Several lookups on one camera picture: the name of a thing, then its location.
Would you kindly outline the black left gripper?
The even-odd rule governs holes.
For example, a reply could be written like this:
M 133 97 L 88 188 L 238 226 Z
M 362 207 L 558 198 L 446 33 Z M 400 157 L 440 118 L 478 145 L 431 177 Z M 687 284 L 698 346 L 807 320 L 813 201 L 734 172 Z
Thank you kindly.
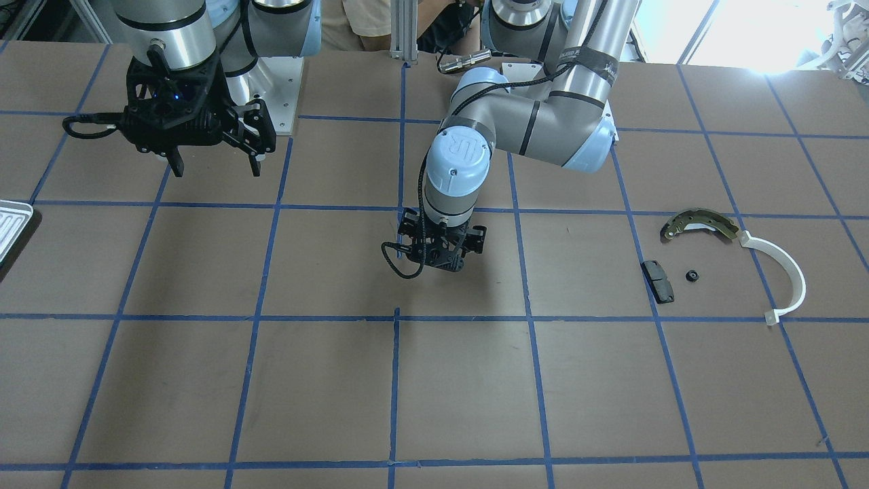
M 438 268 L 459 272 L 467 253 L 476 251 L 476 227 L 468 223 L 456 227 L 443 227 L 430 221 L 410 223 L 410 260 Z

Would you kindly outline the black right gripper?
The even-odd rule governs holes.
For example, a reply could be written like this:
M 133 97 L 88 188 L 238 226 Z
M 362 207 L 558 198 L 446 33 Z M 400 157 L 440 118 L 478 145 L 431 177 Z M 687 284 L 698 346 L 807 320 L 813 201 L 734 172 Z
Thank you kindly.
M 128 104 L 122 112 L 122 135 L 138 148 L 167 154 L 175 177 L 183 176 L 178 146 L 227 142 L 243 151 L 254 177 L 261 176 L 267 153 L 276 149 L 276 131 L 264 99 L 233 106 L 219 58 L 170 77 L 132 59 L 126 74 Z

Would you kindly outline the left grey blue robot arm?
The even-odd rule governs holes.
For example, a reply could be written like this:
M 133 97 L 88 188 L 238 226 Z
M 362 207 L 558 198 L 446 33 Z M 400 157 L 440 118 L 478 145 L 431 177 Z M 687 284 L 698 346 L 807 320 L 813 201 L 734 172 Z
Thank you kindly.
M 422 160 L 419 210 L 399 226 L 395 250 L 421 267 L 462 269 L 481 253 L 486 228 L 470 217 L 497 149 L 593 173 L 616 139 L 608 95 L 638 1 L 487 1 L 481 39 L 497 52 L 539 62 L 530 81 L 469 69 L 450 97 Z

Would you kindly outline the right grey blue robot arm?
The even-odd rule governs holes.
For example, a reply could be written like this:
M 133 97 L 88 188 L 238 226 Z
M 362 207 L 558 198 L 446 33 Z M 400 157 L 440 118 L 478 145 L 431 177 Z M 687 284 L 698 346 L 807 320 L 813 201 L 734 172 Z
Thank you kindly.
M 254 176 L 276 149 L 276 87 L 265 58 L 322 46 L 319 1 L 114 1 L 130 44 L 118 130 L 183 176 L 183 146 L 227 143 Z

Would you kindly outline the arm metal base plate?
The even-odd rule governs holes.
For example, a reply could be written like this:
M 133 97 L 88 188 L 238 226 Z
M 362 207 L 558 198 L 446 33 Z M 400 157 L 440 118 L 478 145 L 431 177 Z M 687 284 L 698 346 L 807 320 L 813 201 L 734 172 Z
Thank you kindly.
M 517 62 L 515 60 L 502 62 L 502 65 L 500 65 L 500 72 L 502 72 L 503 76 L 510 83 L 526 82 L 543 77 L 542 65 L 537 64 L 537 62 Z M 511 92 L 519 96 L 530 97 L 541 101 L 546 98 L 549 89 L 543 86 L 543 84 L 540 84 L 539 86 L 515 87 L 511 89 Z M 612 108 L 608 100 L 605 101 L 603 117 L 608 121 L 608 123 L 612 124 L 613 143 L 614 145 L 618 145 L 618 142 L 620 142 L 620 134 L 618 133 L 618 129 L 615 128 L 614 115 L 612 114 Z
M 265 100 L 278 136 L 294 132 L 305 58 L 259 58 L 249 71 L 227 78 L 237 105 Z

